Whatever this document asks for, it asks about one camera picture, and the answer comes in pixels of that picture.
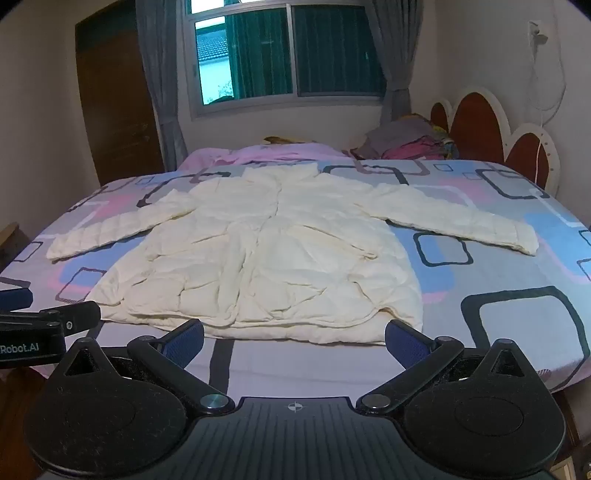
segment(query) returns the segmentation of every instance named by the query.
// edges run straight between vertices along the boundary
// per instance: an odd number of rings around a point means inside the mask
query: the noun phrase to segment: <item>window sill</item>
[[[247,113],[277,108],[296,108],[305,106],[381,106],[382,99],[373,96],[309,96],[274,95],[263,98],[229,100],[214,105],[199,105],[191,112],[191,120],[199,120],[210,116],[224,116],[229,113]]]

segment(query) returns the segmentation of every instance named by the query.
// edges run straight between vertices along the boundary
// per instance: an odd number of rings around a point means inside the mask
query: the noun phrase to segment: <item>window frame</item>
[[[355,7],[362,7],[363,0],[258,0],[244,4],[226,5],[224,7],[214,8],[196,14],[190,13],[191,0],[186,0],[186,2],[184,2],[182,17],[184,62],[189,94],[189,108],[192,119],[235,109],[261,110],[270,107],[285,108],[306,105],[381,105],[382,99],[377,95],[357,95],[355,93],[346,92],[339,95],[308,94],[300,96],[298,94],[296,40],[294,37],[292,10],[292,7],[297,5],[352,5]],[[287,10],[288,46],[290,49],[293,93],[266,95],[204,105],[201,91],[199,59],[197,58],[197,35],[195,34],[195,23],[209,20],[211,18],[224,17],[226,15],[273,8],[285,8]]]

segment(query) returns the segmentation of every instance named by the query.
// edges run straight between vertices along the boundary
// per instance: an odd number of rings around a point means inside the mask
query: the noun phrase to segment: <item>curtain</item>
[[[300,94],[384,94],[363,7],[298,5],[293,16]]]
[[[411,113],[408,86],[423,22],[423,0],[365,0],[365,11],[387,81],[384,124]]]
[[[226,37],[234,98],[293,92],[285,8],[228,15]]]
[[[177,2],[137,0],[139,50],[148,90],[156,110],[165,171],[174,171],[187,157],[178,124]]]

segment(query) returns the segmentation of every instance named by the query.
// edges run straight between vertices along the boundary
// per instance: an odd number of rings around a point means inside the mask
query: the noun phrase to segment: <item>crosshair logo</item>
[[[293,413],[299,412],[302,408],[305,408],[301,403],[293,402],[290,403],[287,408],[289,408]]]

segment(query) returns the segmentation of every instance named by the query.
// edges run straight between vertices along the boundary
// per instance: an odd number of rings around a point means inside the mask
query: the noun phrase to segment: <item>patterned bed sheet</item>
[[[423,333],[449,335],[487,348],[497,338],[518,342],[546,386],[556,391],[591,375],[591,232],[522,175],[469,160],[318,162],[331,175],[377,185],[408,183],[429,196],[523,220],[540,239],[536,257],[473,241],[391,225],[405,246],[423,292]],[[251,164],[249,167],[266,165]],[[145,234],[51,263],[58,233],[150,204],[171,189],[188,191],[211,177],[239,176],[245,166],[176,171],[112,182],[70,208],[0,273],[0,289],[29,287],[31,310],[83,301],[91,288]],[[104,323],[90,332],[103,346],[164,332]],[[68,345],[75,340],[68,338]],[[319,346],[292,341],[206,339],[187,369],[233,398],[361,394],[402,371],[384,347]],[[51,367],[41,367],[48,375]]]

